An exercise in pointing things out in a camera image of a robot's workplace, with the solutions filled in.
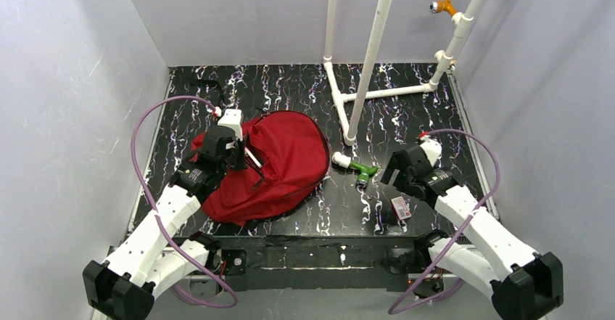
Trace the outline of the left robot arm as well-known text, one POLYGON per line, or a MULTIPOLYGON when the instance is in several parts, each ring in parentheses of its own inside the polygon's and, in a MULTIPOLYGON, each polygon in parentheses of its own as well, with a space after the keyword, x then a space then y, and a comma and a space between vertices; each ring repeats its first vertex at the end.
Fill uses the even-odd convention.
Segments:
POLYGON ((183 276, 206 265, 212 244, 186 240, 180 250, 162 256, 178 229, 201 207, 225 177, 241 165, 240 136, 227 126, 213 126, 190 151, 146 218, 102 263, 83 270, 88 304, 110 319, 145 319, 155 300, 183 276))

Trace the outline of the red student backpack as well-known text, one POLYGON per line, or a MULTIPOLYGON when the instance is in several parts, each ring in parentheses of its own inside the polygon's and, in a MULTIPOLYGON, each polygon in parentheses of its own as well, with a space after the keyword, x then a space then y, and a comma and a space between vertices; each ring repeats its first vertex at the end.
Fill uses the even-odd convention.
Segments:
POLYGON ((304 113, 278 110, 242 121, 243 142, 263 162, 229 171, 203 200, 218 223, 245 225, 293 211, 329 171, 330 148, 318 124, 304 113))

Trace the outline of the white pen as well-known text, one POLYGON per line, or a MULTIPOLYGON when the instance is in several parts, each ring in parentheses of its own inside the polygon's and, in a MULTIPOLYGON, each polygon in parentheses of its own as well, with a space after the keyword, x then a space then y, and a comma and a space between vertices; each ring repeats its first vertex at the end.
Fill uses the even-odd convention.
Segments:
POLYGON ((261 169, 263 167, 263 162, 249 147, 244 148, 244 153, 245 153, 246 161, 251 166, 258 168, 258 169, 261 169))

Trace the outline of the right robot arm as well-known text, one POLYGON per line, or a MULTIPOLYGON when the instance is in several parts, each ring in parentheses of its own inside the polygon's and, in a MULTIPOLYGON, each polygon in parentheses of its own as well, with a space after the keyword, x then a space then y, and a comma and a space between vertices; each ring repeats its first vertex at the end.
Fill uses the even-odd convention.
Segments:
POLYGON ((475 251, 434 229, 417 238, 411 255, 422 268, 431 263, 454 273, 487 298, 502 319, 541 319, 564 303, 564 271, 553 253, 538 253, 498 222, 449 168, 439 166, 441 146, 424 139, 393 152, 382 182, 419 199, 459 227, 475 251))

